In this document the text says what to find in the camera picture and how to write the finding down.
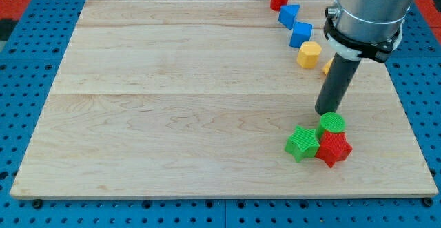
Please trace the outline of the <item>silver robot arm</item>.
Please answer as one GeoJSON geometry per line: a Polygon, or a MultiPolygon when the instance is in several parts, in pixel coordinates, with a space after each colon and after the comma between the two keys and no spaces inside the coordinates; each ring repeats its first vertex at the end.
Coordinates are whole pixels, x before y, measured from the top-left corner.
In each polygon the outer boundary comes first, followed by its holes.
{"type": "Polygon", "coordinates": [[[413,0],[334,0],[325,16],[344,36],[377,43],[396,33],[412,3],[413,0]]]}

